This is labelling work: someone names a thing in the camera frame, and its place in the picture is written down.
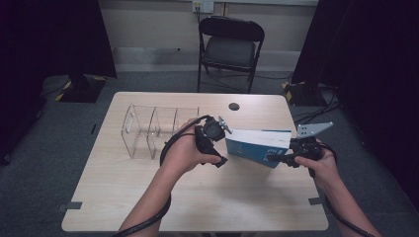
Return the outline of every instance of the clear acrylic organizer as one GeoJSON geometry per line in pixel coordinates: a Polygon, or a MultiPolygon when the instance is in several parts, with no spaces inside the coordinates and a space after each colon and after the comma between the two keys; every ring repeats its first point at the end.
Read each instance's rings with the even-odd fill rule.
{"type": "Polygon", "coordinates": [[[130,105],[123,121],[122,137],[129,156],[154,159],[165,142],[190,118],[199,116],[199,108],[163,108],[130,105]]]}

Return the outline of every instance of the wooden table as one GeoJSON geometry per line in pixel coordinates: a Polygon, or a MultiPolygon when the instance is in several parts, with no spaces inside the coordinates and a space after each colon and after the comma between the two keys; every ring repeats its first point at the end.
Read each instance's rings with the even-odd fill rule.
{"type": "MultiPolygon", "coordinates": [[[[159,159],[132,159],[121,136],[130,104],[199,108],[200,116],[223,116],[232,128],[289,129],[296,135],[286,100],[275,95],[116,93],[62,222],[65,231],[117,231],[141,197],[159,159]],[[240,106],[238,111],[228,108],[240,106]]],[[[246,232],[325,230],[323,206],[305,168],[280,164],[271,169],[230,156],[224,139],[215,149],[228,161],[217,169],[198,166],[185,174],[172,193],[172,205],[161,231],[246,232]]]]}

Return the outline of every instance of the chair leg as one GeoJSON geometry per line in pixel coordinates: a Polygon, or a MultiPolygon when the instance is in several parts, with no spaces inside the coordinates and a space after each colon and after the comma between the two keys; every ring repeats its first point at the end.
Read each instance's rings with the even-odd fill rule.
{"type": "Polygon", "coordinates": [[[247,78],[247,81],[249,81],[249,88],[247,88],[247,94],[250,94],[250,91],[252,90],[254,77],[255,77],[255,72],[250,72],[249,77],[247,78]]]}
{"type": "Polygon", "coordinates": [[[200,93],[200,86],[201,86],[201,63],[198,63],[198,86],[197,86],[197,92],[200,93]]]}

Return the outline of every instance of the hand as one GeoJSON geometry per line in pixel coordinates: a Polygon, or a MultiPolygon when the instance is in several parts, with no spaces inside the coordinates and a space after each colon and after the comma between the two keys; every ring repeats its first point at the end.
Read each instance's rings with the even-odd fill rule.
{"type": "MultiPolygon", "coordinates": [[[[182,125],[182,128],[193,122],[191,118],[182,125]]],[[[188,171],[193,170],[201,163],[217,163],[221,158],[215,155],[201,153],[195,144],[195,124],[188,128],[169,149],[162,168],[174,172],[179,178],[188,171]]]]}
{"type": "Polygon", "coordinates": [[[314,161],[301,156],[295,157],[296,163],[305,167],[311,168],[315,172],[315,183],[323,191],[327,190],[328,187],[334,183],[340,181],[338,169],[336,167],[335,157],[333,153],[327,149],[322,148],[323,157],[314,161]]]}

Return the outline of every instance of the beige wall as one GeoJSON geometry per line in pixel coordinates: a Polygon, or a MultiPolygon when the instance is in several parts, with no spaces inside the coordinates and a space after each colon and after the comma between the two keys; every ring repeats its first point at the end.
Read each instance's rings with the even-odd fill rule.
{"type": "MultiPolygon", "coordinates": [[[[191,1],[100,1],[112,47],[198,48],[191,1]]],[[[223,14],[214,4],[214,14],[223,14]]],[[[315,6],[227,3],[229,17],[252,20],[266,33],[264,50],[300,51],[315,6]]]]}

